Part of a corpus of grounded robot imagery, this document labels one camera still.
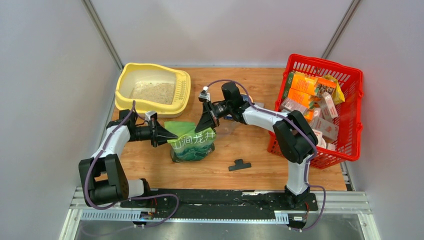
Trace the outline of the green cat litter bag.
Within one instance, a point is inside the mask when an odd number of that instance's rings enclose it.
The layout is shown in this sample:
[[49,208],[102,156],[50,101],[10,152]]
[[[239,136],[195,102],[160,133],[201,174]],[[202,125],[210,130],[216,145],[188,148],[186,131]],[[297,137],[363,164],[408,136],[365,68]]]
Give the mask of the green cat litter bag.
[[217,134],[212,128],[196,133],[195,123],[186,121],[166,121],[164,128],[178,136],[167,141],[174,163],[201,161],[215,150]]

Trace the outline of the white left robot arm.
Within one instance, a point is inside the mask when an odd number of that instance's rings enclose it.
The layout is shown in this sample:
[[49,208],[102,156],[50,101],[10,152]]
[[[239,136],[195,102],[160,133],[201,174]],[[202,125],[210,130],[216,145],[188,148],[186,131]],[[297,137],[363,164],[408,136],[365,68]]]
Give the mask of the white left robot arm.
[[155,148],[178,136],[160,125],[155,111],[148,111],[142,124],[137,124],[138,117],[134,110],[121,110],[119,119],[108,123],[97,151],[79,162],[83,196],[89,207],[104,210],[132,198],[142,208],[152,203],[147,180],[127,179],[120,156],[128,142],[149,141]]

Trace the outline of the clear plastic scoop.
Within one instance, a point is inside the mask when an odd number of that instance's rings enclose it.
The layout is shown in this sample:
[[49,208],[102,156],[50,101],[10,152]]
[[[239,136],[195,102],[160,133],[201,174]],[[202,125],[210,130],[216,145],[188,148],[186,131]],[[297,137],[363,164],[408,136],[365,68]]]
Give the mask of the clear plastic scoop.
[[244,124],[232,120],[223,120],[220,122],[220,125],[214,130],[218,138],[223,138],[231,135],[237,128],[243,126]]

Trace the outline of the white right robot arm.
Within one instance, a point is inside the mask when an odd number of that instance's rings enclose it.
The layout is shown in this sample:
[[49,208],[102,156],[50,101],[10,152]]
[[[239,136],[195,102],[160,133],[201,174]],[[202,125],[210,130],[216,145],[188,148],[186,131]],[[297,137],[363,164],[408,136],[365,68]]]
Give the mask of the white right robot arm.
[[304,115],[293,110],[289,113],[272,111],[243,97],[239,82],[223,79],[221,101],[212,102],[209,87],[203,87],[198,99],[202,103],[202,115],[195,128],[201,132],[220,125],[220,119],[230,115],[236,122],[256,126],[274,133],[282,155],[288,160],[288,180],[285,190],[286,205],[299,209],[305,203],[305,194],[311,188],[308,181],[309,163],[318,154],[318,138]]

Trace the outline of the black bag clip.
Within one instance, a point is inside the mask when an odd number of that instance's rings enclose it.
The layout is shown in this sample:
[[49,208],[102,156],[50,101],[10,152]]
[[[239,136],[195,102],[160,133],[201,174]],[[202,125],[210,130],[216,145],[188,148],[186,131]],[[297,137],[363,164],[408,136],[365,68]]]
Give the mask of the black bag clip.
[[252,164],[250,162],[244,162],[244,160],[240,158],[240,159],[236,159],[234,161],[234,164],[228,167],[228,171],[233,172],[233,171],[248,169],[251,167],[252,167]]

